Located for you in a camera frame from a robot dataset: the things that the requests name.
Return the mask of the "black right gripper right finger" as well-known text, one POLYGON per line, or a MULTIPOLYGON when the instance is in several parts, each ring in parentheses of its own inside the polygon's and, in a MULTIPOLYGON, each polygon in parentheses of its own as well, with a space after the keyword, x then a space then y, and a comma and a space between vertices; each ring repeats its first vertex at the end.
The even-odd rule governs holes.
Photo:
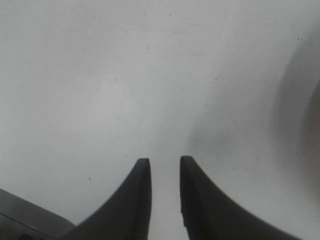
POLYGON ((192 156, 180 158, 183 224, 191 240, 295 240, 245 210, 206 175, 192 156))

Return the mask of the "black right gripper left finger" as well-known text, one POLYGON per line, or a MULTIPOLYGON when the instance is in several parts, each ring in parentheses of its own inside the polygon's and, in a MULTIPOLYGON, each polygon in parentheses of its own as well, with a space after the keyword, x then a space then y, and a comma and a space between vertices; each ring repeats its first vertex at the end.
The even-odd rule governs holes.
POLYGON ((151 166, 138 159, 114 194, 61 240, 146 240, 152 208, 151 166))

